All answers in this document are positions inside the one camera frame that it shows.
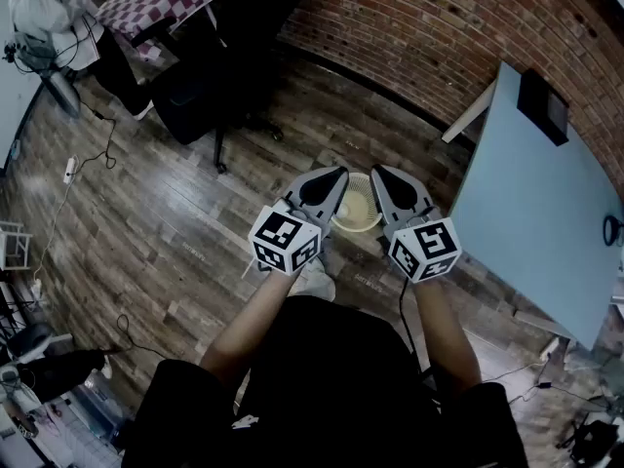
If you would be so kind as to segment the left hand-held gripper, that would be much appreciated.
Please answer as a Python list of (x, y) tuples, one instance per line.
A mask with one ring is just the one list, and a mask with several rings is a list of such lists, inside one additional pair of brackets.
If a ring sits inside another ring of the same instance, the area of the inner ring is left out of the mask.
[(248, 235), (254, 258), (286, 275), (298, 272), (321, 252), (329, 222), (342, 200), (349, 172), (327, 167), (297, 177), (284, 199), (264, 206)]

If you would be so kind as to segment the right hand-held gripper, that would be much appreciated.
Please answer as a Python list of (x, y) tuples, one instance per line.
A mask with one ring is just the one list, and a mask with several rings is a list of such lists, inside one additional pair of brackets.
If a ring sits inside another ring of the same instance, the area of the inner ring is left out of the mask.
[(461, 246), (452, 220), (432, 207), (424, 184), (379, 164), (372, 167), (370, 180), (383, 215), (384, 252), (389, 259), (413, 284), (447, 274), (459, 260)]

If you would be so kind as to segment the cream round waste bin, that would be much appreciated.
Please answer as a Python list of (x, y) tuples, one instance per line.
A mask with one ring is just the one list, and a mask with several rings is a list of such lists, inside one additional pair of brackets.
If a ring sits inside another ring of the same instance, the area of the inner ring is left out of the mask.
[(335, 217), (336, 211), (331, 217), (331, 221), (344, 231), (352, 233), (366, 232), (373, 229), (381, 221), (382, 213), (377, 208), (371, 179), (368, 175), (362, 173), (349, 174), (349, 181), (341, 203), (346, 203), (350, 206), (350, 218), (337, 219)]

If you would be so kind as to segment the person's left forearm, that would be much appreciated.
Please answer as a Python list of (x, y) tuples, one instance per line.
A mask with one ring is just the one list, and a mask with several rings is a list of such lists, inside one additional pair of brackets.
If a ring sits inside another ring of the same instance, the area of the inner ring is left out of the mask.
[(263, 338), (271, 328), (298, 275), (272, 271), (243, 310), (209, 345), (200, 367), (210, 372), (230, 394), (247, 375)]

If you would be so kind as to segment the person's right forearm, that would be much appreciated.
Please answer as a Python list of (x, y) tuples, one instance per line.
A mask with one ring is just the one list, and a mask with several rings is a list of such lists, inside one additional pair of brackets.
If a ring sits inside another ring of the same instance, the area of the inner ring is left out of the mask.
[(413, 286), (425, 346), (438, 390), (457, 397), (482, 382), (477, 356), (436, 280)]

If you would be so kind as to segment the person's right shoe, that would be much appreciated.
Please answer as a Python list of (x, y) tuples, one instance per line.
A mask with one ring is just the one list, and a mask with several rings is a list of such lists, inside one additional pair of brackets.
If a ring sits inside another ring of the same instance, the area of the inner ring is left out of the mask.
[(321, 242), (320, 254), (318, 256), (324, 265), (326, 273), (335, 276), (341, 268), (340, 258), (336, 255), (333, 248), (333, 239), (328, 236)]

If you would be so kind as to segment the person's grey trousers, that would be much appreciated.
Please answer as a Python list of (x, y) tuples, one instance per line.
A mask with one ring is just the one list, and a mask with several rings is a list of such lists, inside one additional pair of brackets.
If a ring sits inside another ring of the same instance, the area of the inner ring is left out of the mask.
[(335, 299), (335, 283), (326, 273), (325, 266), (317, 256), (306, 263), (292, 285), (289, 296), (313, 296), (333, 302)]

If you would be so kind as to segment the black office chair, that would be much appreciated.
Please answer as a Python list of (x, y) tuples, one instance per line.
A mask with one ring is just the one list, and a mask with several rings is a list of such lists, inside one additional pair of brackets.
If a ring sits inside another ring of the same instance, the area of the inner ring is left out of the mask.
[(277, 34), (300, 0), (223, 0), (215, 31), (206, 39), (176, 40), (174, 23), (161, 18), (139, 32), (132, 46), (154, 39), (176, 63), (149, 84), (154, 108), (173, 138), (188, 145), (214, 133), (216, 170), (226, 131), (247, 128), (276, 140), (282, 130), (262, 116), (268, 92), (270, 53)]

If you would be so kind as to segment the black box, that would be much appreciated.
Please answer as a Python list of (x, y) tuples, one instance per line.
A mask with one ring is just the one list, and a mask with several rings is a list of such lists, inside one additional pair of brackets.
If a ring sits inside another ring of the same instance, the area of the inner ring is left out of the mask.
[(556, 146), (568, 142), (569, 104), (534, 69), (521, 75), (517, 108)]

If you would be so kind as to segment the person's black shirt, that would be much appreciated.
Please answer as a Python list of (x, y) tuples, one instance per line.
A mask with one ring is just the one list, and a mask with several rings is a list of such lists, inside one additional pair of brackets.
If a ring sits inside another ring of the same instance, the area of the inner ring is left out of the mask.
[(527, 468), (497, 383), (436, 406), (392, 326), (288, 299), (235, 404), (217, 378), (159, 364), (122, 468)]

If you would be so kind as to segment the black desk lamp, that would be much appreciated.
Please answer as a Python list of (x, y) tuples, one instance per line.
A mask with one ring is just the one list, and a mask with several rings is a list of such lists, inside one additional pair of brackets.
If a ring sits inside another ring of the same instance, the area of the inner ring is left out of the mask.
[(603, 239), (607, 247), (611, 247), (617, 243), (621, 233), (624, 231), (624, 222), (616, 216), (609, 214), (603, 221)]

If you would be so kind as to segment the grey tower fan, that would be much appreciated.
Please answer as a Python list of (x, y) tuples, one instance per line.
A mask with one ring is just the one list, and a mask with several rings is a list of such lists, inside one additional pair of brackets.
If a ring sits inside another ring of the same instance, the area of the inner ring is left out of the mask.
[(53, 68), (44, 70), (39, 76), (63, 112), (71, 118), (78, 119), (81, 116), (81, 99), (63, 73)]

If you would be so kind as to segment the white metal rack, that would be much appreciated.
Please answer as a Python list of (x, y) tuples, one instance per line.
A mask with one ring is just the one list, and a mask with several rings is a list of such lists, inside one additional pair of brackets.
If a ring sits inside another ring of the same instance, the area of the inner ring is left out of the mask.
[(22, 223), (0, 220), (0, 271), (30, 269), (29, 245), (33, 235)]

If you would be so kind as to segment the dark round stand base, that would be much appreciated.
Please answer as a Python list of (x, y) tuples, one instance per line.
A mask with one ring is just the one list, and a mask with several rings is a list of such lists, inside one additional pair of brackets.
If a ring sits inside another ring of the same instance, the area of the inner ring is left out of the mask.
[(15, 333), (8, 341), (7, 348), (13, 357), (21, 357), (36, 349), (46, 339), (51, 338), (53, 329), (47, 323), (35, 323)]

